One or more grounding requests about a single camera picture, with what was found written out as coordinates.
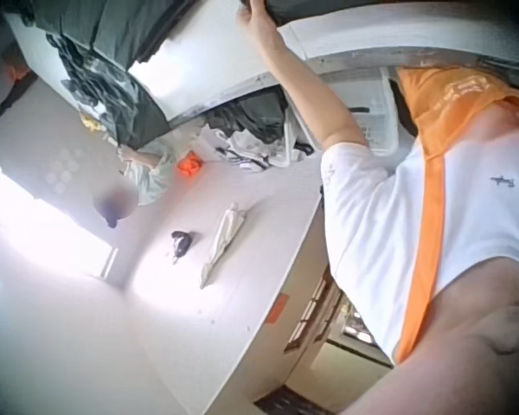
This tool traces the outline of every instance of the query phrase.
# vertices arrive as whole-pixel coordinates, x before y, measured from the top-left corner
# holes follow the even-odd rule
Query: hand
[[[267,13],[266,0],[248,0],[249,6],[240,5],[236,20],[247,32],[250,40],[264,56],[285,49],[283,36]]]
[[[119,156],[126,162],[132,162],[135,160],[137,152],[131,147],[121,144],[118,148]]]

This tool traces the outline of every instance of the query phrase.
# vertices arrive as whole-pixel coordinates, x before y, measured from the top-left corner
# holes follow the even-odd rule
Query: white plastic basket
[[[382,67],[335,73],[326,75],[324,80],[348,108],[356,109],[353,111],[354,118],[373,153],[377,156],[392,155],[398,148],[398,115],[388,82],[388,70]],[[305,125],[296,106],[287,98],[310,144],[320,151],[320,145]]]

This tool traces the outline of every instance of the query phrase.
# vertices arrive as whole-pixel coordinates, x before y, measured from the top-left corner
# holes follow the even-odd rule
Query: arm
[[[251,0],[250,8],[239,10],[238,20],[324,150],[336,143],[368,145],[346,105],[286,47],[265,0]]]
[[[126,162],[143,164],[149,169],[155,169],[162,159],[160,156],[155,154],[140,153],[126,145],[121,145],[121,147],[119,147],[119,154]]]

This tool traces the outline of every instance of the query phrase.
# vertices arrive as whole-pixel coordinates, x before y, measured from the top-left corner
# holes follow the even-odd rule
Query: shirt logo
[[[507,184],[508,188],[514,188],[516,186],[515,179],[504,179],[503,176],[500,177],[491,177],[490,178],[493,182],[496,182],[497,186],[500,186],[500,184]]]

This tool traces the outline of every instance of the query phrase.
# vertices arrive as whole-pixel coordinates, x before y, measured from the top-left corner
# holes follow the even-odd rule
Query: orange object
[[[417,258],[394,357],[402,363],[418,341],[438,276],[445,220],[444,154],[461,138],[469,122],[490,104],[505,100],[519,108],[519,91],[490,74],[464,67],[401,69],[399,76],[425,158]]]
[[[277,296],[277,300],[271,307],[271,311],[269,311],[269,315],[267,316],[266,324],[274,324],[278,321],[280,315],[283,314],[283,311],[285,310],[289,298],[289,296],[282,293]]]
[[[183,176],[194,177],[198,174],[203,164],[204,161],[191,150],[183,160],[177,163],[176,168]]]

